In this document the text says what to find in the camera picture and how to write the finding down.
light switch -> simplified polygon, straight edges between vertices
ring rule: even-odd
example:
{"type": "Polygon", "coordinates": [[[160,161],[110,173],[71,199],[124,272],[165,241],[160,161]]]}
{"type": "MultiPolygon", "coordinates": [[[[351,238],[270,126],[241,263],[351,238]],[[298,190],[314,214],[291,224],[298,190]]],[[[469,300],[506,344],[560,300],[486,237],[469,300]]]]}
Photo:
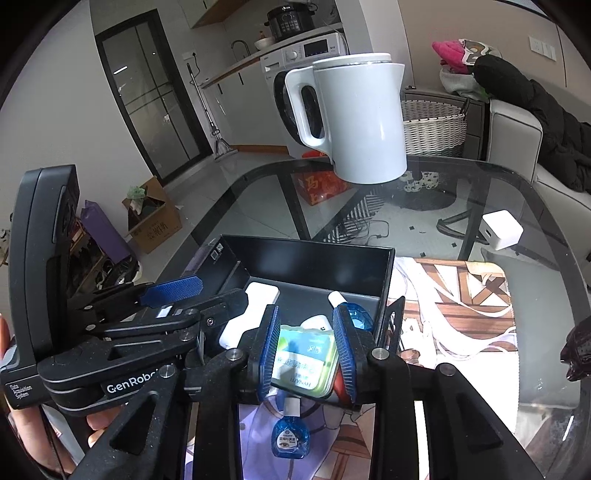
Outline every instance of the light switch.
{"type": "Polygon", "coordinates": [[[541,40],[536,40],[535,38],[530,37],[530,48],[531,51],[539,53],[540,55],[544,54],[544,46],[542,45],[541,40]]]}
{"type": "Polygon", "coordinates": [[[556,61],[556,49],[552,45],[548,45],[546,42],[542,42],[542,47],[544,49],[544,57],[556,61]]]}

white sofa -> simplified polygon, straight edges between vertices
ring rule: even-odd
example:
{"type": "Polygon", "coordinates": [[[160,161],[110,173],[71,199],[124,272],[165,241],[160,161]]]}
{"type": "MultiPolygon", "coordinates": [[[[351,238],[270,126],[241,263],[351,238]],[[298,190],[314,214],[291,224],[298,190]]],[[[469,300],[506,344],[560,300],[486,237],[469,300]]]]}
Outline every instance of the white sofa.
{"type": "Polygon", "coordinates": [[[513,170],[531,183],[591,286],[591,262],[587,260],[591,253],[591,194],[570,190],[538,165],[542,135],[542,126],[531,113],[500,100],[491,101],[487,161],[513,170]]]}

kettle lid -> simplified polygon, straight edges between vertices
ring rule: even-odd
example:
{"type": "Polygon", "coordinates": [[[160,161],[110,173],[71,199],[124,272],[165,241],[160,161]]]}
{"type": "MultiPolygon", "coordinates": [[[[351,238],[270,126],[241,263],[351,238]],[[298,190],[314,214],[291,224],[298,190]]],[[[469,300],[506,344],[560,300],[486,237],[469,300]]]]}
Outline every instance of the kettle lid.
{"type": "Polygon", "coordinates": [[[372,63],[392,63],[392,56],[389,53],[358,53],[355,55],[343,55],[341,57],[316,60],[312,65],[314,66],[314,70],[320,70],[372,63]]]}

white bottle cap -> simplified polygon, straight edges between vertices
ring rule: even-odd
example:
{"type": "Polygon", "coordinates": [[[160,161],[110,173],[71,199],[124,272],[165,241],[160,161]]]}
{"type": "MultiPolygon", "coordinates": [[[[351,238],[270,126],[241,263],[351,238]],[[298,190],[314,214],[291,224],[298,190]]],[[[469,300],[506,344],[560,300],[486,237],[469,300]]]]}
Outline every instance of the white bottle cap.
{"type": "Polygon", "coordinates": [[[302,328],[315,328],[318,330],[332,330],[326,315],[315,315],[307,320],[304,320],[301,325],[302,328]]]}
{"type": "Polygon", "coordinates": [[[300,399],[298,397],[286,397],[283,404],[284,417],[300,416],[300,399]]]}
{"type": "Polygon", "coordinates": [[[333,306],[333,308],[337,308],[338,305],[341,303],[346,303],[345,297],[343,297],[340,292],[334,291],[329,294],[329,302],[333,306]]]}

kettle handle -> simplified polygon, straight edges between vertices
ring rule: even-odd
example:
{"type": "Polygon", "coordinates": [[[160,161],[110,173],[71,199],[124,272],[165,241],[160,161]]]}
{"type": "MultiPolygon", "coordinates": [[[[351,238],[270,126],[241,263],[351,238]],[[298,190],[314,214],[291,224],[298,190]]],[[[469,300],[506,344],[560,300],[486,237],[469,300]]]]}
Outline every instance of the kettle handle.
{"type": "MultiPolygon", "coordinates": [[[[310,132],[310,123],[308,122],[308,116],[306,115],[304,99],[301,96],[302,88],[307,85],[311,86],[316,92],[318,92],[316,81],[314,79],[313,67],[290,70],[285,76],[285,88],[287,89],[287,95],[290,98],[296,122],[295,124],[297,125],[297,131],[300,134],[300,140],[304,145],[324,152],[330,156],[331,148],[326,120],[324,118],[322,119],[322,123],[324,124],[323,138],[316,138],[310,132]]],[[[320,95],[317,96],[319,102],[321,102],[320,95]]]]}

